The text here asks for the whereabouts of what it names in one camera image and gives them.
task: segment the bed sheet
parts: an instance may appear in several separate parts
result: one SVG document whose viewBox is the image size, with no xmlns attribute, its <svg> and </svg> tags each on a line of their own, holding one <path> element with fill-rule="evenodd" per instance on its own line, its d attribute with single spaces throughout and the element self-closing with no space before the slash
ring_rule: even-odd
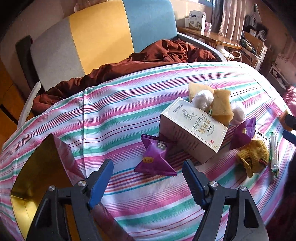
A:
<svg viewBox="0 0 296 241">
<path fill-rule="evenodd" d="M 295 150 L 282 138 L 282 126 L 269 107 L 275 99 L 284 110 L 285 102 L 260 73 L 246 64 L 183 63 L 140 71 L 87 88 L 29 120 L 10 137 L 0 157 L 0 217 L 15 239 L 23 240 L 9 193 L 26 160 L 53 133 L 70 145 L 86 177 L 98 170 L 106 158 L 113 161 L 114 173 L 102 198 L 105 211 L 101 219 L 108 213 L 124 230 L 116 240 L 192 240 L 204 211 L 195 204 L 181 172 L 183 161 L 190 156 L 175 150 L 170 164 L 177 177 L 133 171 L 145 152 L 141 134 L 158 134 L 160 113 L 179 96 L 188 100 L 191 81 L 230 90 L 230 100 L 241 101 L 248 118 L 257 117 L 257 128 L 262 133 L 276 133 L 280 156 L 276 180 L 269 167 L 247 178 L 243 166 L 236 162 L 235 150 L 197 166 L 210 180 L 225 187 L 248 187 L 267 223 L 281 199 Z M 229 144 L 233 130 L 230 126 L 223 147 Z M 225 207 L 217 240 L 222 240 L 227 216 Z"/>
</svg>

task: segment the yellow cushion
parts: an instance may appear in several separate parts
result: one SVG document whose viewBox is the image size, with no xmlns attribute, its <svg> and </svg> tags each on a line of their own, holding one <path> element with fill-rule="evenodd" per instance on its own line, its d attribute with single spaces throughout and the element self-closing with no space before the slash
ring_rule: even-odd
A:
<svg viewBox="0 0 296 241">
<path fill-rule="evenodd" d="M 122 0 L 88 7 L 69 16 L 69 21 L 85 74 L 124 60 L 134 52 Z"/>
</svg>

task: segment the yellow knitted toy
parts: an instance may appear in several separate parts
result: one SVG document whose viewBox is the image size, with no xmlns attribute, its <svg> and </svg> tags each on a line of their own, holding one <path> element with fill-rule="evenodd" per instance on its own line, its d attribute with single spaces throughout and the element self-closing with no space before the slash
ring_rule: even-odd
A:
<svg viewBox="0 0 296 241">
<path fill-rule="evenodd" d="M 247 176 L 252 177 L 253 173 L 262 171 L 268 164 L 269 151 L 261 140 L 252 140 L 245 145 L 237 154 L 246 169 Z"/>
</svg>

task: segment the white box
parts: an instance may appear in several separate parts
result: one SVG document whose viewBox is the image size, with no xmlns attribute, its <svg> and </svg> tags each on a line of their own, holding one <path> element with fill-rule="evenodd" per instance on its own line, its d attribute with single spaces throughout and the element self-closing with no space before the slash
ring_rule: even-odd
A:
<svg viewBox="0 0 296 241">
<path fill-rule="evenodd" d="M 185 27 L 189 28 L 189 18 L 185 18 Z"/>
<path fill-rule="evenodd" d="M 205 31 L 205 12 L 190 11 L 189 13 L 189 28 Z"/>
<path fill-rule="evenodd" d="M 227 128 L 178 97 L 160 114 L 159 132 L 204 164 L 219 151 Z"/>
</svg>

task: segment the open gold box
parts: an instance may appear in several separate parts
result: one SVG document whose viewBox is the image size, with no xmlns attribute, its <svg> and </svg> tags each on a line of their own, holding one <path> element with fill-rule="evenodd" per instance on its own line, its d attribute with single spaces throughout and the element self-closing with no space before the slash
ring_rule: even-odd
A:
<svg viewBox="0 0 296 241">
<path fill-rule="evenodd" d="M 24 239 L 48 187 L 70 187 L 84 178 L 70 146 L 53 134 L 47 136 L 21 169 L 10 193 L 12 209 Z M 70 205 L 66 205 L 66 213 L 72 240 L 80 240 Z M 109 240 L 98 229 L 103 240 Z"/>
</svg>

